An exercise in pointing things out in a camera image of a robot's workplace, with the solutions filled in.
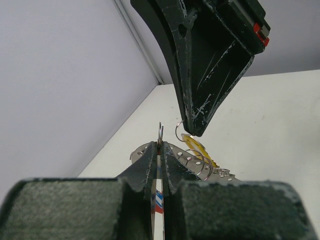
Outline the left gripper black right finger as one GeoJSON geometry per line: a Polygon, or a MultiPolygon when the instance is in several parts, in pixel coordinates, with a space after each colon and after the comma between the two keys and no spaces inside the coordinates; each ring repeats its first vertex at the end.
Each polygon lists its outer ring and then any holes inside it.
{"type": "Polygon", "coordinates": [[[198,190],[208,192],[212,204],[239,213],[244,240],[313,240],[315,229],[297,191],[280,181],[239,181],[227,187],[204,182],[191,186],[191,200],[198,190]]]}

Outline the red handled keyring holder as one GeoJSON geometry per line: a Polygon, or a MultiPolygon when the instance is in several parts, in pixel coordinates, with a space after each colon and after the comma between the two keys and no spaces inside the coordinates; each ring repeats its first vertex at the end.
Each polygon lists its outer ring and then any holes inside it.
{"type": "Polygon", "coordinates": [[[190,155],[162,141],[147,144],[139,159],[125,171],[129,183],[138,193],[123,239],[152,240],[157,206],[156,184],[162,181],[163,238],[165,240],[243,240],[246,237],[240,215],[233,209],[212,204],[206,185],[192,200],[191,187],[202,183],[218,183],[226,188],[238,183],[233,174],[203,157],[190,155]]]}

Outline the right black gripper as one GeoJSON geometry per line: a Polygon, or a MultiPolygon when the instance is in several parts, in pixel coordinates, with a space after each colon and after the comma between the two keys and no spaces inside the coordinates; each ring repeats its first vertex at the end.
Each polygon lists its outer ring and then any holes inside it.
{"type": "Polygon", "coordinates": [[[252,54],[269,44],[266,11],[257,0],[133,0],[131,5],[161,49],[185,131],[202,136],[252,64],[252,54]]]}

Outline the yellow tag silver key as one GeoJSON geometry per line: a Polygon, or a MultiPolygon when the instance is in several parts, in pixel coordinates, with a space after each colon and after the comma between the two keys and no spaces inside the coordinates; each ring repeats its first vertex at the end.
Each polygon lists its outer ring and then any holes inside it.
{"type": "Polygon", "coordinates": [[[183,122],[183,120],[179,121],[175,127],[174,132],[176,138],[180,142],[185,143],[190,150],[196,152],[200,157],[203,156],[205,159],[207,159],[208,163],[211,162],[214,168],[219,168],[220,166],[210,157],[206,151],[206,148],[197,139],[195,139],[193,135],[182,133],[180,136],[178,136],[178,128],[183,122]]]}

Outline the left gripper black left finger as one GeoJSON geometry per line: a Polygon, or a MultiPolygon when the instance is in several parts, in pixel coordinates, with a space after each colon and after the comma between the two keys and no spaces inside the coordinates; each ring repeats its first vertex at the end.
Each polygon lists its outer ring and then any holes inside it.
{"type": "Polygon", "coordinates": [[[157,144],[114,178],[31,178],[0,208],[3,240],[151,240],[157,144]]]}

